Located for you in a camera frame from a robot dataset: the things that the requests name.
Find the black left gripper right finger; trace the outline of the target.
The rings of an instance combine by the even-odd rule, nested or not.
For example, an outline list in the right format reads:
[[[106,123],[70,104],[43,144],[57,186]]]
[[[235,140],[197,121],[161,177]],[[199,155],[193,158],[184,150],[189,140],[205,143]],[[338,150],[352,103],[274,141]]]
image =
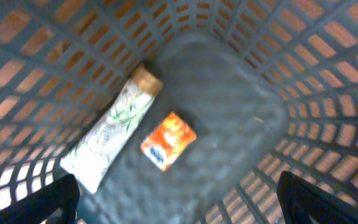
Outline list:
[[[277,197],[286,224],[358,224],[358,209],[289,171],[280,174]]]

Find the orange small tissue pack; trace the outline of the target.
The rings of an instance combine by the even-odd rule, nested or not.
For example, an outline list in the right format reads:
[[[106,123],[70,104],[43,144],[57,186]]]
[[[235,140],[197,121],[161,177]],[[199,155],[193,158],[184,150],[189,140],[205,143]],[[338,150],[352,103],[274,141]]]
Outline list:
[[[171,112],[142,142],[141,151],[165,172],[195,141],[196,133],[175,112]]]

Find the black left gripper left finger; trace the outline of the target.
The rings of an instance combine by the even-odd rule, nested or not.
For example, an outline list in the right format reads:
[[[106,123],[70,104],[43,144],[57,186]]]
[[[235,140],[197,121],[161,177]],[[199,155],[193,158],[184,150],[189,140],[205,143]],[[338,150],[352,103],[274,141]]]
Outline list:
[[[80,191],[76,177],[67,174],[0,211],[0,223],[41,223],[55,210],[59,223],[74,223]]]

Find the white tube with brown cap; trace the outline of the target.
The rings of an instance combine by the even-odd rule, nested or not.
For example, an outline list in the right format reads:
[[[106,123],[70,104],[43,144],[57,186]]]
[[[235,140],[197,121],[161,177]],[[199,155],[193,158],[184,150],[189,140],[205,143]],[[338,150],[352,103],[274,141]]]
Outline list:
[[[96,193],[120,153],[163,88],[163,82],[139,65],[105,114],[60,160],[91,194]]]

